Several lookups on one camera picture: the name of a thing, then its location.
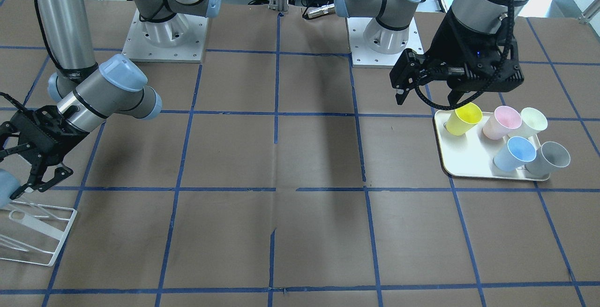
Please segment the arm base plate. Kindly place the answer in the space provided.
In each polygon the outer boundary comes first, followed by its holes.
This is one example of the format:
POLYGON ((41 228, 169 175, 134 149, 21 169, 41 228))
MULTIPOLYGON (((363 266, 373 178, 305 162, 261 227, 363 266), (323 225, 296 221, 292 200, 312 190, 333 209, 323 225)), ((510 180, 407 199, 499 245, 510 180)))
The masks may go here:
POLYGON ((207 17, 184 14, 142 22, 135 11, 122 54, 137 63, 201 63, 209 24, 207 17))
POLYGON ((349 17, 346 22, 354 67, 392 68, 407 48, 424 53, 414 19, 401 31, 384 29, 372 17, 349 17))

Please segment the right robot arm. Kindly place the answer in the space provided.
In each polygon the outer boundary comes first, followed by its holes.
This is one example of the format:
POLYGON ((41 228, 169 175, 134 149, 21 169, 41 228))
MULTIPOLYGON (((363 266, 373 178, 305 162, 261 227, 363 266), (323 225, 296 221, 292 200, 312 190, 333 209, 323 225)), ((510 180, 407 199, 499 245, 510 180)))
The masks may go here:
MULTIPOLYGON (((191 37, 186 16, 213 18, 222 0, 134 0, 138 23, 150 44, 168 48, 191 37)), ((56 71, 47 92, 53 104, 35 110, 8 93, 1 97, 15 113, 1 124, 1 159, 18 155, 30 166, 19 179, 1 170, 1 197, 15 200, 24 193, 45 192, 68 179, 73 170, 64 159, 88 134, 118 113, 151 120, 162 110, 162 98, 129 55, 117 53, 96 60, 84 0, 34 0, 36 18, 47 55, 56 71)))

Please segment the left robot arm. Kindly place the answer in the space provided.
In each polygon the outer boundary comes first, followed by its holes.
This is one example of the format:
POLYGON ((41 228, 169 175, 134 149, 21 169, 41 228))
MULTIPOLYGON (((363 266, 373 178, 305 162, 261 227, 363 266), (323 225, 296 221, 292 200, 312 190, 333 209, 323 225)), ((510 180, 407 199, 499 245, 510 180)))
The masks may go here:
MULTIPOLYGON (((339 17, 369 17, 384 34, 407 34, 421 0, 334 0, 339 17)), ((455 110, 483 93, 522 85, 516 17, 529 0, 453 0, 424 53, 394 49, 390 72, 396 102, 413 90, 437 110, 455 110)))

